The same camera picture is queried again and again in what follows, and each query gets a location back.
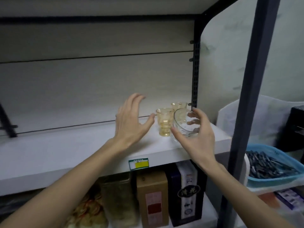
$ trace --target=hand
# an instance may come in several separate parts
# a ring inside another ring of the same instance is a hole
[[[122,144],[124,150],[142,139],[154,123],[155,114],[151,114],[145,124],[138,122],[139,104],[144,98],[141,94],[132,94],[118,109],[112,140]]]
[[[191,159],[201,166],[203,170],[212,167],[216,162],[214,156],[215,137],[207,115],[200,109],[193,108],[200,120],[193,120],[192,123],[200,123],[200,131],[196,137],[187,138],[175,127],[171,127],[172,134],[188,152]]]

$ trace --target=price tag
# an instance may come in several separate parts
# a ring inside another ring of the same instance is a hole
[[[149,160],[147,158],[139,158],[129,160],[130,170],[138,170],[149,167]]]

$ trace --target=blue plastic basket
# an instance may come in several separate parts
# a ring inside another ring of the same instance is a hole
[[[293,180],[304,176],[304,165],[294,158],[290,157],[283,151],[273,147],[267,146],[262,144],[248,144],[246,151],[257,151],[257,152],[264,152],[270,157],[275,158],[279,162],[282,162],[286,165],[294,167],[297,171],[300,172],[298,175],[288,176],[288,177],[278,177],[278,178],[271,178],[271,179],[258,179],[254,177],[248,177],[248,187],[268,187],[268,186],[276,186],[276,185],[283,185]]]

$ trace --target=yellow glass cup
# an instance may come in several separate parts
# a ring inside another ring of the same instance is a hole
[[[159,135],[163,137],[170,136],[170,128],[173,122],[174,109],[161,108],[156,111],[157,122],[159,125]]]
[[[186,103],[186,102],[173,102],[173,103],[171,103],[171,107],[174,110],[187,108],[187,106],[188,106],[188,103]]]

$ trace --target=horizontal groove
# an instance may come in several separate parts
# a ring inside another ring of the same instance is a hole
[[[98,58],[98,57],[122,57],[122,56],[147,55],[147,54],[163,54],[163,53],[184,53],[184,52],[193,52],[193,50],[175,51],[175,52],[159,52],[159,53],[134,53],[134,54],[124,54],[124,55],[106,55],[106,56],[93,56],[93,57],[54,58],[54,59],[40,59],[40,60],[28,60],[28,61],[11,61],[11,62],[0,62],[0,64],[21,63],[21,62],[54,61],[54,60],[69,60],[69,59],[83,59],[83,58]]]
[[[104,122],[115,122],[115,120],[104,121]],[[56,128],[43,129],[43,130],[32,130],[32,131],[21,132],[21,133],[17,133],[17,134],[25,134],[25,133],[32,133],[32,132],[47,131],[47,130],[64,129],[64,128],[71,128],[71,127],[76,127],[76,126],[87,126],[87,125],[94,125],[94,124],[104,123],[104,122],[93,122],[93,123],[86,123],[86,124],[73,125],[73,126],[63,126],[63,127],[56,127]]]
[[[65,24],[94,22],[142,22],[195,20],[200,14],[123,15],[123,16],[66,16],[66,17],[0,17],[0,24]]]

